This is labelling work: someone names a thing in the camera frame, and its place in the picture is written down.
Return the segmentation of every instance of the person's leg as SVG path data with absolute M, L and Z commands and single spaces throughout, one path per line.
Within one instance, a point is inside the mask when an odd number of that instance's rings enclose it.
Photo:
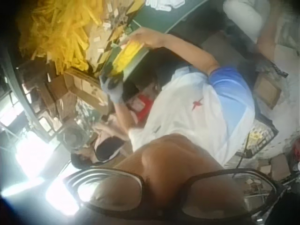
M 268 0 L 226 0 L 224 12 L 255 43 L 269 15 Z

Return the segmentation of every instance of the metal beam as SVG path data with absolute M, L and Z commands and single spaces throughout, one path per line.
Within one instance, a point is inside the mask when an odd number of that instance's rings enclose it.
M 50 141 L 51 137 L 47 133 L 47 131 L 43 128 L 43 126 L 38 121 L 38 118 L 32 109 L 30 103 L 28 102 L 24 90 L 22 88 L 19 79 L 15 74 L 15 67 L 13 66 L 13 61 L 8 53 L 8 49 L 4 46 L 3 43 L 0 44 L 0 52 L 1 52 L 1 67 L 3 69 L 4 75 L 8 80 L 8 84 L 11 90 L 14 92 L 15 96 L 18 98 L 19 102 L 24 108 L 24 112 L 28 118 L 28 121 L 31 122 L 35 128 L 38 130 L 38 136 L 42 137 L 45 141 Z

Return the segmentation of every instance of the green table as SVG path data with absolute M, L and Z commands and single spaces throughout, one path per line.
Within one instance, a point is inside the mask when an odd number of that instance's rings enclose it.
M 139 27 L 147 27 L 162 33 L 168 33 L 183 18 L 207 1 L 208 0 L 186 0 L 183 6 L 177 9 L 172 8 L 171 12 L 157 11 L 150 6 L 144 6 L 130 25 L 133 30 Z M 147 48 L 142 48 L 139 53 L 135 55 L 124 70 L 124 80 L 129 77 L 148 52 L 149 50 Z

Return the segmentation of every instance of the pile of yellow plastic parts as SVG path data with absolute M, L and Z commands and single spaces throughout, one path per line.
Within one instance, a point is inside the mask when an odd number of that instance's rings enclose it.
M 47 57 L 56 73 L 70 67 L 87 70 L 85 50 L 89 47 L 84 26 L 101 25 L 104 0 L 38 0 L 31 10 L 24 8 L 17 23 L 23 55 Z

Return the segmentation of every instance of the glove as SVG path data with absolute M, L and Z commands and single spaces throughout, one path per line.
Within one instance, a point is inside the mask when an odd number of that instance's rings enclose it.
M 123 81 L 118 82 L 117 85 L 114 86 L 114 88 L 110 89 L 108 88 L 108 85 L 110 81 L 112 80 L 112 77 L 107 77 L 105 75 L 100 76 L 100 84 L 101 84 L 101 89 L 109 95 L 111 101 L 113 103 L 122 103 L 123 98 Z

